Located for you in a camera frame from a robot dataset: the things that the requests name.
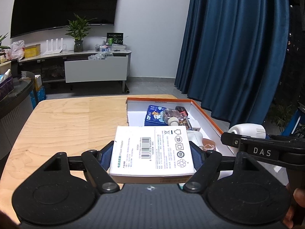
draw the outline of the power adapter box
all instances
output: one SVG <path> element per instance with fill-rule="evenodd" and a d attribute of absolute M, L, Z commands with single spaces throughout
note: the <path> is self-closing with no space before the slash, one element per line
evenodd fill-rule
<path fill-rule="evenodd" d="M 185 183 L 195 173 L 185 126 L 118 126 L 109 174 L 117 183 Z"/>

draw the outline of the blue curtain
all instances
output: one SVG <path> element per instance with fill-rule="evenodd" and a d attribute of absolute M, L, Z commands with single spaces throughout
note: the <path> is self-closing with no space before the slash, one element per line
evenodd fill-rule
<path fill-rule="evenodd" d="M 281 75 L 288 0 L 191 0 L 175 85 L 212 117 L 261 124 Z"/>

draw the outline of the television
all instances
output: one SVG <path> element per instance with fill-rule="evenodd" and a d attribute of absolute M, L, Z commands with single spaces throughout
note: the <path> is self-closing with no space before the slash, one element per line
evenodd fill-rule
<path fill-rule="evenodd" d="M 117 0 L 15 0 L 11 38 L 66 27 L 68 20 L 93 19 L 91 25 L 113 25 Z"/>

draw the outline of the white router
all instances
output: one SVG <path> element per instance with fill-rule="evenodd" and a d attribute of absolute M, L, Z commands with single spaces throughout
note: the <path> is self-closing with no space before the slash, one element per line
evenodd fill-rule
<path fill-rule="evenodd" d="M 49 40 L 47 40 L 47 50 L 43 55 L 61 53 L 61 51 L 63 50 L 63 38 L 61 38 L 61 43 L 59 47 L 58 47 L 58 39 L 56 39 L 55 47 L 56 49 L 53 50 L 53 39 L 51 39 L 51 50 L 49 50 Z"/>

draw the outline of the open shallow box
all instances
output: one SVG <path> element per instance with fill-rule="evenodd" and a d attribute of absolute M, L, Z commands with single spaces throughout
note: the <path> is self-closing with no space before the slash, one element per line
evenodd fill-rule
<path fill-rule="evenodd" d="M 213 140 L 216 149 L 223 156 L 234 156 L 232 148 L 221 143 L 223 131 L 215 124 L 212 118 L 201 109 L 198 104 L 189 99 L 159 99 L 159 98 L 127 98 L 127 117 L 129 126 L 144 126 L 145 116 L 149 105 L 160 105 L 161 107 L 175 109 L 183 106 L 188 112 L 188 117 L 195 119 L 200 124 L 200 132 L 203 138 Z"/>

